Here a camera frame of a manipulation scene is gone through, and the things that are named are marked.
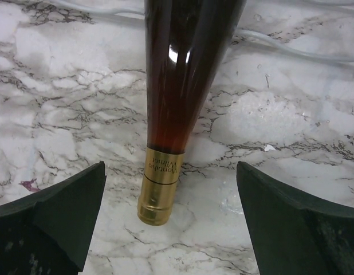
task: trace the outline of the dark green object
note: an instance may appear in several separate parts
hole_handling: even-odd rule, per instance
[[[260,275],[354,275],[354,208],[244,162],[237,183]]]
[[[74,275],[84,268],[105,165],[0,206],[0,275]]]

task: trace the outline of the marble countertop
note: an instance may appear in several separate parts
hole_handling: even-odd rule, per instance
[[[239,25],[296,49],[354,56],[354,9],[248,1]],[[302,60],[247,40],[231,45],[219,68],[170,221],[141,223],[144,55],[140,19],[0,1],[0,205],[105,161],[84,275],[258,274],[235,181],[239,160],[354,207],[354,64]]]

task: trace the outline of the gold metal cap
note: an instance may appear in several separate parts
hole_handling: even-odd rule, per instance
[[[183,154],[165,154],[147,148],[147,157],[137,204],[137,216],[148,225],[165,224],[172,213]]]
[[[158,184],[143,176],[141,195],[137,204],[137,215],[148,225],[165,224],[172,213],[177,183]]]

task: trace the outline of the gray marble veins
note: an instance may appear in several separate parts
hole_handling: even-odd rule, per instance
[[[240,27],[354,56],[354,9],[249,1]],[[85,275],[258,274],[235,182],[239,160],[354,207],[354,64],[233,43],[192,134],[172,217],[157,228],[136,216],[146,136],[142,20],[0,1],[0,204],[104,160]]]

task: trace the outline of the brown bottle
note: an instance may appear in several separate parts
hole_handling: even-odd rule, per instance
[[[166,223],[188,137],[245,0],[145,0],[148,144],[139,218]]]

